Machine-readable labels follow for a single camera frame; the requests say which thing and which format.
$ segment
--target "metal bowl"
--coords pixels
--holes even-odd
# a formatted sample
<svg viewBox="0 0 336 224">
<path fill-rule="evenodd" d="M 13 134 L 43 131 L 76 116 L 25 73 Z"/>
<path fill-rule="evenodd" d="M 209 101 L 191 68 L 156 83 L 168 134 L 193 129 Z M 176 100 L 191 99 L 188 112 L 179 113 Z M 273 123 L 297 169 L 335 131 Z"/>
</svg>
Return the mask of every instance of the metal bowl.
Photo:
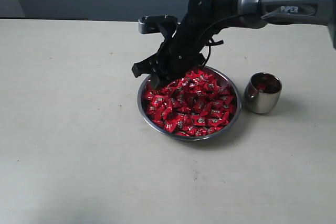
<svg viewBox="0 0 336 224">
<path fill-rule="evenodd" d="M 166 135 L 166 136 L 169 136 L 169 137 L 172 137 L 174 139 L 177 139 L 177 140 L 181 140 L 181 141 L 199 141 L 199 140 L 206 140 L 206 139 L 209 139 L 209 138 L 214 138 L 214 137 L 217 137 L 217 136 L 220 136 L 222 135 L 224 132 L 228 131 L 232 125 L 237 121 L 239 115 L 240 115 L 240 112 L 241 112 L 241 107 L 242 107 L 242 100 L 240 98 L 240 94 L 238 92 L 238 89 L 237 87 L 234 85 L 234 83 L 226 76 L 224 75 L 223 73 L 217 71 L 216 69 L 213 69 L 211 67 L 204 67 L 204 69 L 202 70 L 206 73 L 212 73 L 215 75 L 215 78 L 217 80 L 217 83 L 219 86 L 224 86 L 226 84 L 229 84 L 230 85 L 230 90 L 231 90 L 231 93 L 233 94 L 234 96 L 234 99 L 232 100 L 232 103 L 233 105 L 236 106 L 236 113 L 233 115 L 231 119 L 231 121 L 229 122 L 229 124 L 227 124 L 224 128 L 222 128 L 221 130 L 213 133 L 213 134 L 210 134 L 210 135 L 205 135 L 205 136 L 179 136 L 179 135 L 175 135 L 173 133 L 170 133 L 158 126 L 156 126 L 152 121 L 151 119 L 146 115 L 146 108 L 147 108 L 147 105 L 148 105 L 148 101 L 146 101 L 145 99 L 143 99 L 143 93 L 145 91 L 145 87 L 147 85 L 148 82 L 150 82 L 150 79 L 151 79 L 151 76 L 148 76 L 141 84 L 140 88 L 139 88 L 139 91 L 138 91 L 138 107 L 139 107 L 139 110 L 140 110 L 140 113 L 142 115 L 142 117 L 145 119 L 145 121 L 152 127 L 154 128 L 155 130 L 157 130 L 158 132 Z"/>
</svg>

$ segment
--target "bowl rim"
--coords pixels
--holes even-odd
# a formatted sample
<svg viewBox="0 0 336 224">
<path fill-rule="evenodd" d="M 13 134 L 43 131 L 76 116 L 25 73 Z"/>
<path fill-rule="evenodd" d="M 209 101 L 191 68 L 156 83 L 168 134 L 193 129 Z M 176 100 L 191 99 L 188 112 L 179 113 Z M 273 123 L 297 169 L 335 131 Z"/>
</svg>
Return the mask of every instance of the bowl rim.
<svg viewBox="0 0 336 224">
<path fill-rule="evenodd" d="M 137 100 L 138 100 L 138 109 L 142 115 L 142 117 L 144 118 L 144 120 L 152 127 L 154 128 L 155 130 L 157 130 L 158 132 L 166 135 L 166 136 L 169 136 L 169 137 L 172 137 L 172 138 L 175 138 L 175 139 L 178 139 L 178 140 L 181 140 L 181 141 L 200 141 L 200 140 L 206 140 L 206 139 L 209 139 L 209 138 L 214 138 L 214 137 L 217 137 L 219 135 L 222 135 L 224 132 L 226 132 L 227 130 L 229 130 L 229 128 L 231 128 L 231 126 L 238 120 L 239 116 L 240 116 L 240 113 L 241 113 L 241 107 L 242 107 L 242 98 L 240 96 L 240 93 L 236 87 L 236 85 L 231 81 L 231 79 L 226 76 L 225 74 L 223 74 L 222 72 L 218 71 L 217 69 L 214 69 L 212 67 L 208 67 L 208 66 L 205 66 L 204 68 L 207 68 L 213 72 L 215 72 L 216 74 L 222 76 L 231 86 L 232 88 L 234 89 L 235 93 L 236 93 L 236 98 L 237 98 L 237 111 L 234 115 L 234 117 L 232 118 L 232 120 L 229 122 L 229 124 L 227 124 L 223 129 L 213 133 L 213 134 L 210 134 L 210 135 L 205 135 L 205 136 L 179 136 L 179 135 L 176 135 L 176 134 L 173 134 L 173 133 L 170 133 L 170 132 L 167 132 L 165 131 L 164 129 L 158 127 L 156 124 L 154 124 L 152 122 L 152 120 L 146 115 L 146 112 L 145 110 L 143 109 L 142 107 L 142 91 L 145 87 L 145 85 L 147 84 L 147 82 L 149 81 L 149 79 L 152 77 L 151 75 L 147 76 L 144 81 L 141 83 L 140 87 L 139 87 L 139 90 L 138 90 L 138 97 L 137 97 Z"/>
</svg>

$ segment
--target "metal cup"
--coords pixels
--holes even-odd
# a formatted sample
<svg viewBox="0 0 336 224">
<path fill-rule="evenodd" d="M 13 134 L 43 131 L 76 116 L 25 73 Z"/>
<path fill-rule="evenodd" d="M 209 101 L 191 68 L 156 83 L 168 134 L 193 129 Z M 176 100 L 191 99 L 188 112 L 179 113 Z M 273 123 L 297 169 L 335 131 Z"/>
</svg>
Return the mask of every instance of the metal cup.
<svg viewBox="0 0 336 224">
<path fill-rule="evenodd" d="M 270 73 L 256 73 L 246 86 L 245 106 L 256 114 L 266 114 L 277 105 L 281 89 L 281 81 L 276 76 Z"/>
</svg>

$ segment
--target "white table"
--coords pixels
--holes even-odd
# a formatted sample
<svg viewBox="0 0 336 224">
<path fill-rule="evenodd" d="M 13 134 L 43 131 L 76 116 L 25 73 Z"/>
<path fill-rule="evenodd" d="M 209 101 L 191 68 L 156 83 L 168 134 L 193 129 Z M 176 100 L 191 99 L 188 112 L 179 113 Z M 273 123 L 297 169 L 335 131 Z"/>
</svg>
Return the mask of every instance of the white table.
<svg viewBox="0 0 336 224">
<path fill-rule="evenodd" d="M 228 29 L 209 66 L 283 91 L 216 142 L 152 130 L 136 23 L 0 20 L 0 223 L 335 223 L 336 51 L 327 29 Z"/>
</svg>

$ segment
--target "robotic arm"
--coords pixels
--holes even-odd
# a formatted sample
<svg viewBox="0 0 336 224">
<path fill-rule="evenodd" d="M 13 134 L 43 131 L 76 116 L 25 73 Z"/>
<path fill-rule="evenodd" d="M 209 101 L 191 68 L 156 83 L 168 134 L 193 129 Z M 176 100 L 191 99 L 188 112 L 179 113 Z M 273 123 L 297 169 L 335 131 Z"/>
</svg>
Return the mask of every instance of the robotic arm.
<svg viewBox="0 0 336 224">
<path fill-rule="evenodd" d="M 336 49 L 334 26 L 336 0 L 189 0 L 181 23 L 173 16 L 139 19 L 142 34 L 161 32 L 164 41 L 158 51 L 135 63 L 135 77 L 151 74 L 152 88 L 163 87 L 184 77 L 194 67 L 204 66 L 211 47 L 221 45 L 212 37 L 222 29 L 241 27 L 259 29 L 267 24 L 314 24 L 327 26 Z M 207 58 L 200 53 L 209 47 Z"/>
</svg>

